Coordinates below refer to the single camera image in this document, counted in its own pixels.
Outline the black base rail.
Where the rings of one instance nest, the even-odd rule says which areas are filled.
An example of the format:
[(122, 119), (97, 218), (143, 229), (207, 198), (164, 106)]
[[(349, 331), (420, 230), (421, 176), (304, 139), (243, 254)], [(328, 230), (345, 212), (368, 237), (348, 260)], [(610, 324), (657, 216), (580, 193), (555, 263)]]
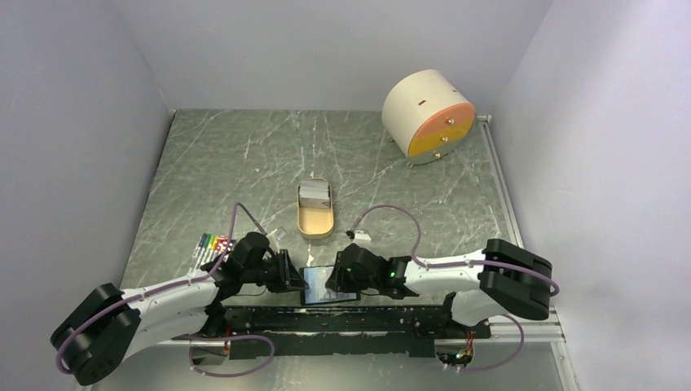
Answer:
[(228, 306), (194, 337), (265, 336), (278, 356), (408, 354), (432, 358), (437, 339), (463, 340), (471, 327), (441, 305)]

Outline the aluminium side rail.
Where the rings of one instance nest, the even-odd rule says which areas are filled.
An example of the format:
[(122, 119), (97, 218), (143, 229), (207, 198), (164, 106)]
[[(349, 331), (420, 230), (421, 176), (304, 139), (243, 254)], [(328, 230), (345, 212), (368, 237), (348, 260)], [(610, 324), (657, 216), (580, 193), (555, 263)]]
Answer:
[(504, 179), (504, 173), (500, 164), (500, 159), (491, 133), (491, 115), (477, 116), (477, 123), (479, 132), (486, 146), (487, 154), (490, 158), (493, 176), (495, 178), (495, 185), (500, 196), (500, 203), (504, 211), (504, 218), (507, 222), (510, 241), (516, 244), (518, 247), (523, 248), (524, 243), (522, 240), (522, 234), (520, 232), (513, 203), (510, 199), (508, 188)]

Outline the cream round drawer cabinet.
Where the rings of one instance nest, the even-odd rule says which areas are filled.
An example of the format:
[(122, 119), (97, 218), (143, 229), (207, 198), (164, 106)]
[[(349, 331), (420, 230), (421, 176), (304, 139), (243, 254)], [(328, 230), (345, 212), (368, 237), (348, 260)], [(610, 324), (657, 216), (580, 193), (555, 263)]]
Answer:
[(381, 121), (407, 165), (449, 154), (471, 130), (476, 108), (438, 70), (415, 72), (387, 94)]

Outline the beige oval tray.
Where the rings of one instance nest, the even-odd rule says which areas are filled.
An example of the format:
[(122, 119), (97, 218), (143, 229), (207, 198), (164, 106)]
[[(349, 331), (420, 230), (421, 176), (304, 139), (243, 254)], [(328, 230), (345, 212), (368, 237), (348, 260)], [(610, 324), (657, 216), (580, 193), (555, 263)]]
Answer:
[[(298, 203), (298, 185), (303, 181), (322, 180), (328, 182), (331, 190), (331, 208), (330, 209), (308, 209), (302, 208)], [(335, 226), (335, 217), (333, 212), (333, 195), (332, 186), (327, 179), (324, 178), (306, 178), (301, 180), (297, 185), (297, 227), (301, 235), (305, 239), (324, 239), (331, 235)]]

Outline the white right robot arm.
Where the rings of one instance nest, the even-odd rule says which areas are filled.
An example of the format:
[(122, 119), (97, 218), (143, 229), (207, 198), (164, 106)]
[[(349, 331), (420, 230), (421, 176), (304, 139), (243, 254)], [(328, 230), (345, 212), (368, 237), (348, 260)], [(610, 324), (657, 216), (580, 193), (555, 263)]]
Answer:
[(374, 290), (395, 300), (442, 292), (440, 328), (450, 337), (503, 314), (542, 321), (558, 292), (552, 263), (503, 239), (490, 239), (472, 253), (451, 257), (384, 258), (350, 244), (337, 253), (325, 282), (334, 292)]

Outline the stack of cards in tray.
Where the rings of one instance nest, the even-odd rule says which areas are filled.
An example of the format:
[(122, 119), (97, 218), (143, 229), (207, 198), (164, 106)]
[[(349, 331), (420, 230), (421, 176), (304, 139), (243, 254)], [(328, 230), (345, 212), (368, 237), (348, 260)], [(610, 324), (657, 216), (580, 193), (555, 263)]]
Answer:
[(302, 208), (330, 209), (330, 185), (322, 180), (301, 182), (298, 185), (298, 203)]

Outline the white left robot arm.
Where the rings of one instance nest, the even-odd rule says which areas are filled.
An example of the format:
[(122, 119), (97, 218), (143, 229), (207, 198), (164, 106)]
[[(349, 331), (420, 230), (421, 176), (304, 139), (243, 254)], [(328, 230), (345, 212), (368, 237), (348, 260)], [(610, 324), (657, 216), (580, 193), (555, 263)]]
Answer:
[(267, 235), (250, 232), (185, 277), (145, 288), (95, 288), (51, 336), (57, 367), (78, 384), (92, 385), (162, 341), (236, 336), (222, 303), (245, 284), (271, 293), (309, 287), (287, 250), (274, 250)]

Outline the rainbow striped card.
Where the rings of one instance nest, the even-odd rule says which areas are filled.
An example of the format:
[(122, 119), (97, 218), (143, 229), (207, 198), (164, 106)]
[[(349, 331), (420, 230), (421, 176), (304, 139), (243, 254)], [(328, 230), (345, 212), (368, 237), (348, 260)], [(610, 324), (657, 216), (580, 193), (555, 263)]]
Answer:
[(229, 239), (226, 236), (204, 233), (192, 253), (189, 272), (200, 269), (202, 265), (213, 261), (228, 246)]

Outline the black leather card holder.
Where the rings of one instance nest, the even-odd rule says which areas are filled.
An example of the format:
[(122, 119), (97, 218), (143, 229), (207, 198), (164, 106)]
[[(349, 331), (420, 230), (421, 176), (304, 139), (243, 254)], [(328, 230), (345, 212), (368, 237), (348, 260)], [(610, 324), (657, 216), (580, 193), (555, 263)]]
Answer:
[(326, 283), (331, 276), (333, 266), (310, 266), (299, 270), (308, 288), (301, 291), (301, 304), (304, 306), (326, 305), (359, 301), (359, 292), (337, 292), (328, 288)]

